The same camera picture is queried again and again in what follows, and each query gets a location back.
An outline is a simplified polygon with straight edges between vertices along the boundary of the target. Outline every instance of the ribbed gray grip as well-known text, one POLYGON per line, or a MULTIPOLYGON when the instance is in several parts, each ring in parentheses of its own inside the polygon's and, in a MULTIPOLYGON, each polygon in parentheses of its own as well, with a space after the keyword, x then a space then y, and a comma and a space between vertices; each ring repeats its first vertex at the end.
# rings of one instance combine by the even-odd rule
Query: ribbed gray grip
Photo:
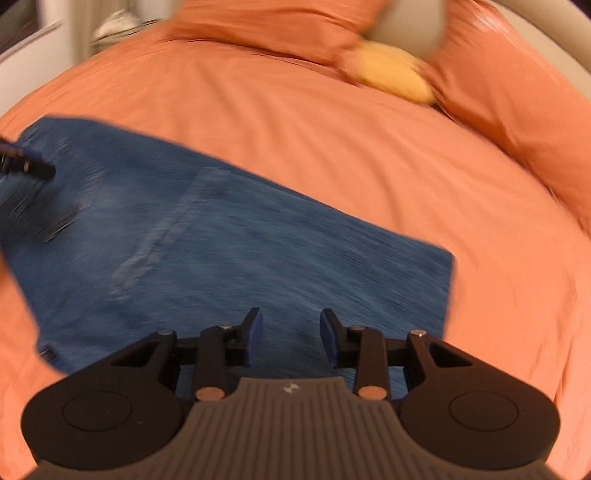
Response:
POLYGON ((42 463, 29 480, 558 480, 542 462, 470 470, 419 447, 392 407, 353 395, 341 378, 243 378, 193 407, 179 434, 123 468, 78 472, 42 463))

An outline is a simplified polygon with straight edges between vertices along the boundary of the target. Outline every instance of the orange duvet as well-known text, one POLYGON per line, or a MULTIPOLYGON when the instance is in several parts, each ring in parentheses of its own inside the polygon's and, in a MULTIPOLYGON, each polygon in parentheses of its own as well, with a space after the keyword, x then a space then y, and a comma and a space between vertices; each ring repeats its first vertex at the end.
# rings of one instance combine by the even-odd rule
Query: orange duvet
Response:
MULTIPOLYGON (((547 189, 488 140, 434 109, 331 70, 221 43, 167 40, 167 23, 25 98, 15 139, 43 115, 86 117, 219 157, 456 258, 446 340, 554 400, 549 459, 591 470, 591 242, 547 189)), ((20 414, 59 374, 0 266, 0 476, 34 467, 20 414)))

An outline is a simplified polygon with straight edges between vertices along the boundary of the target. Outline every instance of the bed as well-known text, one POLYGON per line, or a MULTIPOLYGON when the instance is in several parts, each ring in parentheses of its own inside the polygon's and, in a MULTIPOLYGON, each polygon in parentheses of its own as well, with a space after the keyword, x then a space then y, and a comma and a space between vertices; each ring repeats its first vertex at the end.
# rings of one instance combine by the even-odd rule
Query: bed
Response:
MULTIPOLYGON (((591 99, 590 20, 567 0, 496 6, 591 99)), ((445 12, 444 0, 397 0, 368 37, 428 59, 445 12)), ((172 40, 168 28, 30 94, 0 118, 0 135, 15 140, 45 115, 94 119, 441 245, 455 257, 445 340, 548 395, 561 414, 548 465, 569 480, 591 471, 591 241, 553 192, 434 108, 351 85, 316 63, 172 40)), ((0 269, 0 477, 17 480, 35 465, 22 410, 61 374, 39 355, 35 318, 5 262, 0 269)))

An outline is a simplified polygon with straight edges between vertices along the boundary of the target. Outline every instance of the black circular housing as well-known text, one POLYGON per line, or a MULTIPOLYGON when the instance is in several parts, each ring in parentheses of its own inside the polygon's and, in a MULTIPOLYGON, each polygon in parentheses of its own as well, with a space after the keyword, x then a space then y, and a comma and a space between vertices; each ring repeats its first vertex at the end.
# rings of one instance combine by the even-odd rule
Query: black circular housing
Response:
POLYGON ((164 447, 183 424, 168 388, 142 369, 97 369, 38 393, 21 428, 36 461, 75 470, 136 462, 164 447))
POLYGON ((400 420, 429 452, 482 470, 545 459, 560 427, 549 398, 491 367, 437 369, 403 399, 400 420))

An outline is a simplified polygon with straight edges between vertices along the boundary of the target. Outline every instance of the copper rivet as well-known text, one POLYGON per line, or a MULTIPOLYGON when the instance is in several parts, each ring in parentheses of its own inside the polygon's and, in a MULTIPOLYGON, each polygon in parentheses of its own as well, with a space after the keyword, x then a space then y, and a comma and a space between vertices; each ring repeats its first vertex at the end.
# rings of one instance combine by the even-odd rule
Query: copper rivet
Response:
POLYGON ((218 387, 203 387, 195 392, 195 398, 199 401, 217 401, 225 396, 224 391, 218 387))
POLYGON ((361 387, 357 395, 364 400, 383 400, 388 396, 388 392, 385 388, 367 385, 367 387, 361 387))

